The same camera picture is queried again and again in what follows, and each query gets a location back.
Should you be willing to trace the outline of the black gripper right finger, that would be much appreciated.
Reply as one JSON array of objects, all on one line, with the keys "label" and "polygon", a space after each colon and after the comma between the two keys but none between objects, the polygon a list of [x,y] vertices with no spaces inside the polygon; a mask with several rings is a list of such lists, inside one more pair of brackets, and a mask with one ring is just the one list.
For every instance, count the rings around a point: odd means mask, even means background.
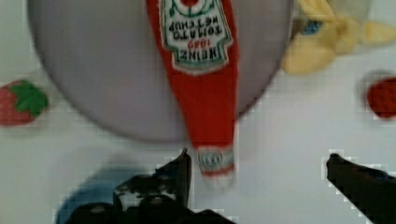
[{"label": "black gripper right finger", "polygon": [[327,179],[373,224],[395,224],[396,184],[388,173],[358,165],[333,153]]}]

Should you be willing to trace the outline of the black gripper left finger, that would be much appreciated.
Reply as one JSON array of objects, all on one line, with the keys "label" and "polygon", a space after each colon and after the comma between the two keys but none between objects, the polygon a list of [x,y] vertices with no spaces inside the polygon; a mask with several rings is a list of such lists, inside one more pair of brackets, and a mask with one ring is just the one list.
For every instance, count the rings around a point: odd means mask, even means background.
[{"label": "black gripper left finger", "polygon": [[115,187],[113,203],[126,211],[130,207],[137,207],[149,196],[164,196],[186,206],[190,187],[191,157],[184,148],[175,159],[156,168],[152,175],[135,175]]}]

